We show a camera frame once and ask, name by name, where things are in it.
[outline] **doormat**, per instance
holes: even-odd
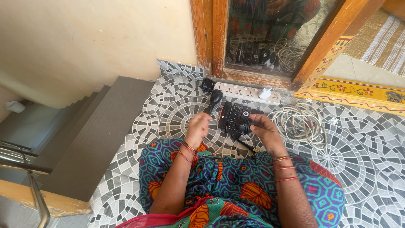
[[[343,53],[405,77],[405,21],[379,9]]]

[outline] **wooden door frame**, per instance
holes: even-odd
[[[244,71],[242,67],[225,67],[229,0],[190,1],[198,63],[206,67],[207,76],[292,91],[300,90],[310,75],[318,71],[317,66],[324,61],[330,48],[339,38],[354,36],[384,3],[384,0],[340,0],[312,40],[299,65],[299,70],[292,77],[280,77],[277,73],[267,75],[257,70]]]

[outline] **cream wall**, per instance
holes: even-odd
[[[7,101],[20,101],[21,98],[14,93],[11,93],[0,87],[0,123],[11,113],[4,108]]]
[[[0,1],[0,85],[61,108],[156,59],[197,64],[189,0]]]

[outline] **socket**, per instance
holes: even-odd
[[[234,97],[237,99],[260,102],[271,105],[279,105],[281,98],[280,94],[272,91],[271,95],[266,99],[259,97],[259,94],[263,91],[262,89],[256,89],[247,86],[237,86],[228,83],[217,82],[214,89],[218,89],[224,93],[226,97]]]

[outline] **glass panel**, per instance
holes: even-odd
[[[291,75],[335,2],[230,0],[225,63]]]

